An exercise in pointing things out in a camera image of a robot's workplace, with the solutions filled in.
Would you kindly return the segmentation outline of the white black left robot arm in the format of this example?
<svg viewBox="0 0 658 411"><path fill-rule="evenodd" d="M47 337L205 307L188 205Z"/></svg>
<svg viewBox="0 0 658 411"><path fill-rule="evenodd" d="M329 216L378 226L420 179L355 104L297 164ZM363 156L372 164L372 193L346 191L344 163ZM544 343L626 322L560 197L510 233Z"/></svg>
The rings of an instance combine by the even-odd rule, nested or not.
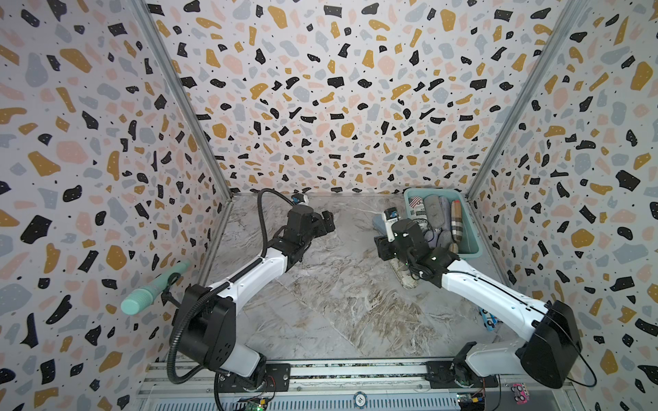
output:
<svg viewBox="0 0 658 411"><path fill-rule="evenodd" d="M314 239L335 231L331 212L291 203L286 224L269 237L261 201L257 212L263 239L260 254L225 280L207 287L190 286L184 293L166 360L167 378L174 385L207 369L259 387L267 358L236 341L236 317L266 285L302 261Z"/></svg>

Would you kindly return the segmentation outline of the dark grey fabric glasses case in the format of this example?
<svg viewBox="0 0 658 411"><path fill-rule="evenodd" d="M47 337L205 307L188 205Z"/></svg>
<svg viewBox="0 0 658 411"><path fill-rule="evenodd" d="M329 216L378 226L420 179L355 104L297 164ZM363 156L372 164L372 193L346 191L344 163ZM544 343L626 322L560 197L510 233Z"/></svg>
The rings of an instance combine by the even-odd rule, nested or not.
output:
<svg viewBox="0 0 658 411"><path fill-rule="evenodd" d="M423 200L425 206L426 218L428 224L433 229L443 230L445 224L445 214L441 203L441 198L437 195L430 195Z"/></svg>

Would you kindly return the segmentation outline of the newspaper flag glasses case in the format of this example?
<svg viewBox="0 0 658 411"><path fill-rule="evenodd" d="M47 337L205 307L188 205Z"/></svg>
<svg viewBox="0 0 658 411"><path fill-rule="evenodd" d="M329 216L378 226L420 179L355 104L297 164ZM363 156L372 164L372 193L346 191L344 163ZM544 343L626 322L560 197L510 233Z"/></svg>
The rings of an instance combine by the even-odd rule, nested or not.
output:
<svg viewBox="0 0 658 411"><path fill-rule="evenodd" d="M426 219L427 212L420 196L411 196L409 198L410 216L412 219Z"/></svg>

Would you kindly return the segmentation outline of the plaid tartan glasses case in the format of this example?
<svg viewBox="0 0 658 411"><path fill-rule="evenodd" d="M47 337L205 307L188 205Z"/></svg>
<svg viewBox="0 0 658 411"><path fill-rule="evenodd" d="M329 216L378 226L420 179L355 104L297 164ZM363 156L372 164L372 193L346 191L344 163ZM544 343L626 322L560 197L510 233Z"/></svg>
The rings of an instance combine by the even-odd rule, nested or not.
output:
<svg viewBox="0 0 658 411"><path fill-rule="evenodd" d="M451 203L451 230L453 242L459 245L464 236L463 211L459 200Z"/></svg>

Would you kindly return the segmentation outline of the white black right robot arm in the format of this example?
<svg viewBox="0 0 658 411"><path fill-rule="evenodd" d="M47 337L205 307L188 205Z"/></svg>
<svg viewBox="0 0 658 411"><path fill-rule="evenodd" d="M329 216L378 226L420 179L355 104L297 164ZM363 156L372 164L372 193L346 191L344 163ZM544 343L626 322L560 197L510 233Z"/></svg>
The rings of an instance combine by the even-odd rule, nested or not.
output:
<svg viewBox="0 0 658 411"><path fill-rule="evenodd" d="M375 238L382 260L396 259L411 277L471 301L517 336L508 342L465 344L449 368L457 385L471 387L490 376L525 374L550 389L563 386L582 353L567 304L530 298L482 274L457 254L430 248L414 220L387 219L384 224L387 233Z"/></svg>

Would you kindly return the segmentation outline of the long lilac fabric glasses case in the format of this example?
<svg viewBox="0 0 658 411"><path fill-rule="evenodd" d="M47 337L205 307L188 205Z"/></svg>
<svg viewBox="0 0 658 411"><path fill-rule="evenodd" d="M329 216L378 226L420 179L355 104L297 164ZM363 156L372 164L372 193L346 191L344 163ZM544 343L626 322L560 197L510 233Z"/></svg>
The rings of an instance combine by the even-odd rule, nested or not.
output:
<svg viewBox="0 0 658 411"><path fill-rule="evenodd" d="M443 217L440 233L440 245L447 248L453 243L452 238L452 205L446 197L440 197L440 216Z"/></svg>

